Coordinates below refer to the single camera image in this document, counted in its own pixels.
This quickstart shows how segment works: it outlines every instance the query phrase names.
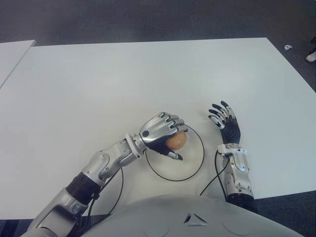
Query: black cable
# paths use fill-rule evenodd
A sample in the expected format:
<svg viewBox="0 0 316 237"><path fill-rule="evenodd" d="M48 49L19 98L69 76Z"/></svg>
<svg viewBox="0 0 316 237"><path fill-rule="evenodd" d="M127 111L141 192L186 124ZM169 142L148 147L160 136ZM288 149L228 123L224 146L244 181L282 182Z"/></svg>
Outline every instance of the black cable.
<svg viewBox="0 0 316 237"><path fill-rule="evenodd" d="M114 210L114 208L117 206L118 202L119 202L119 199L122 195L122 191L123 191L123 185L124 185L124 174L123 174L123 168L120 169L121 170L121 173L122 173L122 185L121 185L121 189L120 189L120 193L119 193L119 196L118 196L118 199L116 201L116 203L114 204L114 206L112 207L112 209L109 211L109 213L107 214L110 215L110 213ZM102 190L104 190L104 188L112 181L112 179L116 176L116 174L118 173L119 170L117 170L117 172L105 183L105 185L100 189L99 193L100 194L102 192ZM91 216L91 211L92 211L92 207L94 205L94 202L96 201L96 199L93 199L92 202L91 202L91 205L89 207L89 211L88 211L88 215L87 215L87 220L84 222L84 225L82 228L80 228L77 232L77 235L82 235L84 234L86 231L90 230L95 224L91 225L90 227L87 228L87 225L88 225L88 222L89 222L89 219L90 219L90 216Z"/></svg>
<svg viewBox="0 0 316 237"><path fill-rule="evenodd" d="M199 194L200 196L204 193L204 191L208 188L208 186L217 178L219 177L219 175L226 169L228 163L229 163L229 158L228 158L228 161L225 165L225 167L221 170L221 172L219 172L218 174L216 174L216 176L206 185L206 187L203 189L203 191Z"/></svg>
<svg viewBox="0 0 316 237"><path fill-rule="evenodd" d="M117 204L118 204L118 202L119 202L120 196L122 195L123 185L124 185L123 168L121 168L120 170L121 170L121 172L122 172L122 186L121 186L121 188L120 188L119 196L118 196L118 199L117 199L116 203L114 204L114 206L113 206L112 209L108 212L107 215L110 215L110 213L114 210L114 208L117 206Z"/></svg>
<svg viewBox="0 0 316 237"><path fill-rule="evenodd" d="M191 128L190 126L188 126L188 125L186 125L186 124L185 124L185 126L189 127L193 132L195 132L195 130L194 130L193 128ZM154 168L150 165L149 160L148 160L148 157L147 157L147 153L145 152L146 160L147 160L147 163L148 163L150 169L152 169L152 171L153 171L156 175L158 175L160 178L162 178L162 179L164 179L164 180L167 180L167 181L173 181L173 182L185 181L185 180L190 179L190 178L192 178L193 176L195 176L196 173L198 173L198 171L201 169L201 167L202 167L202 165L203 165L203 162L204 162L204 155L205 155L205 152L204 152L204 144L203 144L203 142L202 142L202 139L199 137L199 135L198 135L197 132L195 132L195 133L196 133L196 135L198 136L198 138L200 139L200 141L201 141L201 143L202 143L202 147L203 147L203 159L202 159L201 165L199 166L199 168L197 169L197 171L196 171L193 175L191 175L191 176L188 177L188 178L180 179L180 180L174 180L174 179L165 178L165 177L163 177L162 175L158 174L158 172L156 172L156 171L154 170Z"/></svg>
<svg viewBox="0 0 316 237"><path fill-rule="evenodd" d="M216 153L215 153L215 159L214 159L214 160L215 160L215 171L216 171L216 175L217 175L219 184L221 185L221 188L222 188L222 191L223 191L223 194L224 194L225 201L227 201L226 192L225 192L224 186L223 186L223 184L222 184L221 177L219 177L219 173L218 173L218 170L217 170L217 163L216 163L217 154L218 154L218 150L217 150Z"/></svg>

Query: black circle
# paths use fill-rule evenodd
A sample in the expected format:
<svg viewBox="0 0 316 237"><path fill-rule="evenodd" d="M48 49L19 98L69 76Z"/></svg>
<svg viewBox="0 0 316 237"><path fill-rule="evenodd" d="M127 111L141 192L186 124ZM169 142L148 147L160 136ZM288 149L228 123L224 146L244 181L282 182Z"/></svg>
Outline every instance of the black circle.
<svg viewBox="0 0 316 237"><path fill-rule="evenodd" d="M158 174L158 173L154 170L154 168L153 168L153 167L150 165L150 163L149 163L149 160L148 160L148 157L147 157L147 152L145 152L146 160L147 160L147 163L148 163L150 169L152 169L152 171L153 171L156 175L158 175L160 178L163 178L163 179L168 180L168 181L173 181L173 182L185 181L185 180L190 179L190 178L192 178L193 176L195 176L196 173L198 173L198 171L201 169L201 167L202 167L202 165L203 165L204 156L205 156L205 151L204 151L204 145L203 145L202 139L200 138L200 136L198 135L198 133L197 133L193 128L191 128L190 126L188 126L188 125L186 125L186 124L185 124L185 126L187 126L187 127L189 127L190 129L192 129L193 132L195 132L196 135L199 137L199 139L200 139L200 141L201 141L201 143L202 143L202 147L203 147L203 159L202 159L201 165L199 166L199 168L197 169L197 171L196 171L193 175L191 175L190 177L188 177L188 178L180 179L180 180L167 179L167 178L161 176L160 174Z"/></svg>
<svg viewBox="0 0 316 237"><path fill-rule="evenodd" d="M142 135L143 135L143 137L147 137L149 135L149 131L147 131L147 130L143 131Z"/></svg>

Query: gray carpet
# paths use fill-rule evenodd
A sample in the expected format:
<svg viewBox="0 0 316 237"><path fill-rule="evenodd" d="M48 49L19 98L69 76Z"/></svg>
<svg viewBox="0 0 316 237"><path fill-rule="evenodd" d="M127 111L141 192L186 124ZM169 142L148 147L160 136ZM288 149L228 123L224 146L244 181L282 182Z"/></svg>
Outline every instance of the gray carpet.
<svg viewBox="0 0 316 237"><path fill-rule="evenodd" d="M0 42L36 45L267 37L316 91L315 0L1 0ZM290 44L293 48L284 50ZM316 192L257 200L259 214L307 237L315 233ZM30 220L0 221L18 237Z"/></svg>

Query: robotic arm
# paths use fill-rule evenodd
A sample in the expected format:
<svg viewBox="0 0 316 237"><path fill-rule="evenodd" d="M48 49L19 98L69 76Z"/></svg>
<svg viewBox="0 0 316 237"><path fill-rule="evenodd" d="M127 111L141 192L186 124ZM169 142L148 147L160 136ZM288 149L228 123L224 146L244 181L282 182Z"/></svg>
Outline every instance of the robotic arm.
<svg viewBox="0 0 316 237"><path fill-rule="evenodd" d="M180 131L187 131L178 116L161 112L146 122L139 134L126 134L125 139L98 151L78 176L33 220L22 237L66 237L92 199L99 197L106 181L124 166L141 158L148 148L182 160L166 147L166 140Z"/></svg>
<svg viewBox="0 0 316 237"><path fill-rule="evenodd" d="M224 143L218 146L218 154L224 157L223 167L227 164L224 172L226 201L258 213L248 177L250 167L246 159L247 151L239 145L240 129L236 116L227 103L221 101L221 104L224 107L212 104L217 111L209 110L214 114L209 118L219 127Z"/></svg>

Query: white table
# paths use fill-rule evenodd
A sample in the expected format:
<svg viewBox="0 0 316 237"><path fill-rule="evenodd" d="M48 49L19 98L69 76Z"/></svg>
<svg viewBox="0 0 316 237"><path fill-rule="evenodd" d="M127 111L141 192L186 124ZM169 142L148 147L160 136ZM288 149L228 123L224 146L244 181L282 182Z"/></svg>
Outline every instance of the white table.
<svg viewBox="0 0 316 237"><path fill-rule="evenodd" d="M0 89L35 40L0 43Z"/></svg>
<svg viewBox="0 0 316 237"><path fill-rule="evenodd" d="M140 159L124 169L119 205L197 195L215 176L222 141L207 110L220 100L237 115L256 198L316 189L316 94L266 38L32 47L0 93L0 218L34 218L96 151L160 111L197 131L204 164L168 182ZM92 214L111 209L120 182ZM223 198L218 182L205 194Z"/></svg>

